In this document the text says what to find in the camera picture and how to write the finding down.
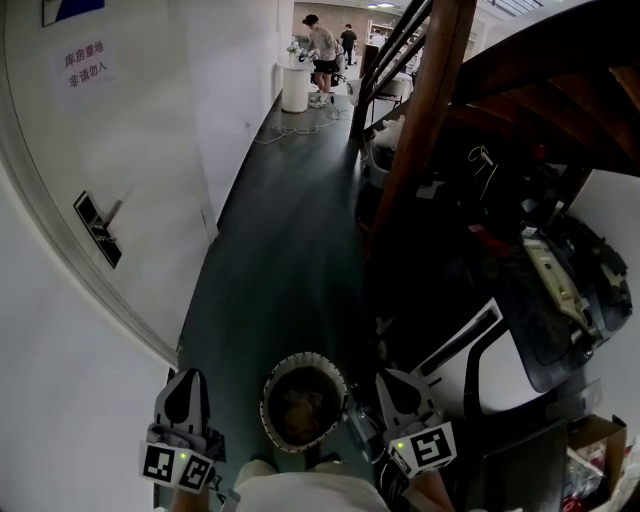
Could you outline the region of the white paper sign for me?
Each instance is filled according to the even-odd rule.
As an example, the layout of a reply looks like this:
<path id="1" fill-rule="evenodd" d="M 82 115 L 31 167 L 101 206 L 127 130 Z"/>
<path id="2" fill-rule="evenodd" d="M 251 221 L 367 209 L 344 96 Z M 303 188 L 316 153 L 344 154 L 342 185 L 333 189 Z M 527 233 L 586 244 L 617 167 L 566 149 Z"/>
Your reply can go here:
<path id="1" fill-rule="evenodd" d="M 73 105 L 119 81 L 110 35 L 98 34 L 56 47 L 49 52 L 49 62 L 54 97 L 62 106 Z"/>

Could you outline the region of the brown wooden staircase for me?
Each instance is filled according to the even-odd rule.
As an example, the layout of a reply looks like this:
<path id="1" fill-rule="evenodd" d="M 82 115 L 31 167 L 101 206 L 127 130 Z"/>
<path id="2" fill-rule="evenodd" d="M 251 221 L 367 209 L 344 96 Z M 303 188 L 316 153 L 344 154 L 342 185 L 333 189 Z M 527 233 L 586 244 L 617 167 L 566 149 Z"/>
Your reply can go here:
<path id="1" fill-rule="evenodd" d="M 640 0 L 588 0 L 481 51 L 449 113 L 560 163 L 640 177 Z"/>

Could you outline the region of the beige clothes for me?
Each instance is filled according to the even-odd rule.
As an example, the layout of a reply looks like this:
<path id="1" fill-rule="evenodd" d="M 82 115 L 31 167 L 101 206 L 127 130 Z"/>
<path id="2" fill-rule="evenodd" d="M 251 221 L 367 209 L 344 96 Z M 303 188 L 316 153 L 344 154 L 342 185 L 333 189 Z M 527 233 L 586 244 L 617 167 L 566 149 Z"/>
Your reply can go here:
<path id="1" fill-rule="evenodd" d="M 284 394 L 284 427 L 291 444 L 305 444 L 322 431 L 323 396 L 314 391 L 289 390 Z"/>

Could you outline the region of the blue and white sign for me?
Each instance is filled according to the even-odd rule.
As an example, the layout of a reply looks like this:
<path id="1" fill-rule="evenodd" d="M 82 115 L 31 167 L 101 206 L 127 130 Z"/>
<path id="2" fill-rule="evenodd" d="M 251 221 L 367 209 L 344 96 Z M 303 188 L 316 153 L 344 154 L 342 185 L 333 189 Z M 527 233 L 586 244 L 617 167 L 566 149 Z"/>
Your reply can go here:
<path id="1" fill-rule="evenodd" d="M 105 0 L 42 0 L 42 26 L 48 27 L 104 7 Z"/>

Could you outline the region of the white door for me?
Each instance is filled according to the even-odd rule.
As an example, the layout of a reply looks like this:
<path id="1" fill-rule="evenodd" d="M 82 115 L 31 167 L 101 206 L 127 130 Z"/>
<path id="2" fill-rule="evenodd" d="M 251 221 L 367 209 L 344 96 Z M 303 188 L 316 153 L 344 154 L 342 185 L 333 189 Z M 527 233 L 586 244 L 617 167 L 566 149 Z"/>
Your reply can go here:
<path id="1" fill-rule="evenodd" d="M 105 0 L 42 26 L 42 0 L 0 0 L 0 106 L 10 183 L 77 284 L 170 365 L 217 229 L 197 140 L 184 0 Z M 49 52 L 110 35 L 119 81 L 62 106 Z M 122 257 L 113 269 L 74 210 L 87 191 Z"/>

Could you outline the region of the person's right shoe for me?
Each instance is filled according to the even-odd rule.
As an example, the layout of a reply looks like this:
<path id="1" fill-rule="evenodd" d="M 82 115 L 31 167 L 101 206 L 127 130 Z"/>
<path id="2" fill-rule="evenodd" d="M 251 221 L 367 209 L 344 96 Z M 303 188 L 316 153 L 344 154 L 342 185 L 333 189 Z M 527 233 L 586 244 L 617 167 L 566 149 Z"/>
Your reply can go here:
<path id="1" fill-rule="evenodd" d="M 341 465 L 342 459 L 337 453 L 322 456 L 318 451 L 309 451 L 305 454 L 305 468 L 307 470 L 313 470 L 318 465 L 326 464 Z"/>

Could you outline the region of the white cylindrical bin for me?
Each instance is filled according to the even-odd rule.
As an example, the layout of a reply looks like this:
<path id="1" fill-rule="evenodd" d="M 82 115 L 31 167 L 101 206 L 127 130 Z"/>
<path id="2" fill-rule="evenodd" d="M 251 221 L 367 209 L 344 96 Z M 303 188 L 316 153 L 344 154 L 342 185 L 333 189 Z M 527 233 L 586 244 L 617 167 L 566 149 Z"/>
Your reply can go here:
<path id="1" fill-rule="evenodd" d="M 281 108 L 284 112 L 300 114 L 307 110 L 310 74 L 311 69 L 302 64 L 282 68 Z"/>

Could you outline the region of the person's right forearm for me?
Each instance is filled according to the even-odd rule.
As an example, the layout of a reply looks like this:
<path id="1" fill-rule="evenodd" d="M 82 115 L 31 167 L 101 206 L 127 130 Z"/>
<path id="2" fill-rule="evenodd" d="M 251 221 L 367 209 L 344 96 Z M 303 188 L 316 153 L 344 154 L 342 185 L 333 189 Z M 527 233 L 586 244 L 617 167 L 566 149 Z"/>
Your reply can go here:
<path id="1" fill-rule="evenodd" d="M 429 503 L 429 512 L 455 512 L 442 477 L 438 471 L 424 473 L 410 480 L 411 488 Z"/>

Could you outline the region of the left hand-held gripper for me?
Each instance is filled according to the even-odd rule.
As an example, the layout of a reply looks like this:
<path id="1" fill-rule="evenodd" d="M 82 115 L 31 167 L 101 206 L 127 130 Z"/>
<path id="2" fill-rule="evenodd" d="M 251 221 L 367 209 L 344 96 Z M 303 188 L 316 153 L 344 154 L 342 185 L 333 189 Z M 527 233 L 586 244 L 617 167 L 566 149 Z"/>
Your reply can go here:
<path id="1" fill-rule="evenodd" d="M 167 488 L 200 493 L 215 477 L 214 465 L 226 461 L 224 436 L 207 427 L 210 404 L 203 373 L 195 368 L 177 373 L 157 396 L 154 414 L 158 424 L 149 426 L 140 443 L 140 476 Z M 196 435 L 166 426 L 193 426 L 205 432 Z"/>

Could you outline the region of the person's left forearm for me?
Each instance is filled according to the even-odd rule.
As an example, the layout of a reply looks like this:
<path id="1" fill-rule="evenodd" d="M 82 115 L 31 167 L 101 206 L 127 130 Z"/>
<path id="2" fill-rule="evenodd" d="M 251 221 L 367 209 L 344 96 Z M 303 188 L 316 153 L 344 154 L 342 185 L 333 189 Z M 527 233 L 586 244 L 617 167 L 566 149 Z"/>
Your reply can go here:
<path id="1" fill-rule="evenodd" d="M 209 488 L 205 487 L 198 494 L 177 490 L 171 504 L 170 512 L 210 512 Z"/>

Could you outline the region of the white and black appliance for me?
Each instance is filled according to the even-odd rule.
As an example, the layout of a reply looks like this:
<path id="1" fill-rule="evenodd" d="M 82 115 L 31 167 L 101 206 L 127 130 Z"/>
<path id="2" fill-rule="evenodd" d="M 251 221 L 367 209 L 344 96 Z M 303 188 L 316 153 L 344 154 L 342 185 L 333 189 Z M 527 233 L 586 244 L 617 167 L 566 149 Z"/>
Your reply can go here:
<path id="1" fill-rule="evenodd" d="M 504 413 L 586 364 L 599 332 L 567 261 L 540 238 L 451 246 L 423 262 L 381 336 L 382 361 L 452 417 Z"/>

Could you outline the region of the brown cardboard box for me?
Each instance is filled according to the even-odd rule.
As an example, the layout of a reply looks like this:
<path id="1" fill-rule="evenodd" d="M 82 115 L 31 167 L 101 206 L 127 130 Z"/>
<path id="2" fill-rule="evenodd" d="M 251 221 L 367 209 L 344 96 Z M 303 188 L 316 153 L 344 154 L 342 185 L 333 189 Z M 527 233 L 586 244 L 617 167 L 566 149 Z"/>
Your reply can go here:
<path id="1" fill-rule="evenodd" d="M 624 473 L 627 426 L 589 415 L 567 426 L 563 512 L 607 512 Z"/>

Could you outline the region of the white plastic bag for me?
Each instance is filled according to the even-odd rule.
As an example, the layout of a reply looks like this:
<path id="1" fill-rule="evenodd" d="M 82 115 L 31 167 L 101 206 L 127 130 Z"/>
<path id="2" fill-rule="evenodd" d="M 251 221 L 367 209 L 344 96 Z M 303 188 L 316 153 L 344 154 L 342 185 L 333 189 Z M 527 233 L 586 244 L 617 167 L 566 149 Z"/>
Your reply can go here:
<path id="1" fill-rule="evenodd" d="M 404 115 L 400 115 L 395 120 L 384 120 L 383 128 L 381 130 L 374 131 L 372 143 L 376 146 L 379 146 L 380 148 L 386 148 L 395 151 L 399 143 L 404 122 Z"/>

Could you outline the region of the white woven laundry basket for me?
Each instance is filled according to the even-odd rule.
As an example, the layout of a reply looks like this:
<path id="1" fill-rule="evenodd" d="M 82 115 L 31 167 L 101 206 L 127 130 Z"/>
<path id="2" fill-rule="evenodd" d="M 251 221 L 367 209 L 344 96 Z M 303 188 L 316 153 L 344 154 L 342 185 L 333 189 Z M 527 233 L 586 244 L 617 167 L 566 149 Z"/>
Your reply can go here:
<path id="1" fill-rule="evenodd" d="M 291 444 L 286 437 L 284 394 L 289 390 L 314 391 L 323 396 L 321 434 L 305 444 Z M 300 352 L 280 361 L 267 377 L 260 403 L 260 419 L 272 443 L 281 451 L 303 453 L 319 445 L 339 424 L 349 389 L 340 370 L 326 357 Z"/>

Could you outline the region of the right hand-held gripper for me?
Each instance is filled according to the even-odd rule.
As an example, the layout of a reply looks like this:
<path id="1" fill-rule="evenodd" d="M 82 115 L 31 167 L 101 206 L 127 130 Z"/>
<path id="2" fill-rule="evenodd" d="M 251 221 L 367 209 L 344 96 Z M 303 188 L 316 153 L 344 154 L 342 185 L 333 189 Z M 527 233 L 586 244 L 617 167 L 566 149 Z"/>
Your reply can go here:
<path id="1" fill-rule="evenodd" d="M 376 375 L 384 423 L 388 429 L 399 427 L 406 418 L 414 422 L 390 437 L 387 453 L 408 479 L 437 471 L 457 457 L 453 427 L 436 409 L 427 383 L 415 375 L 385 369 Z"/>

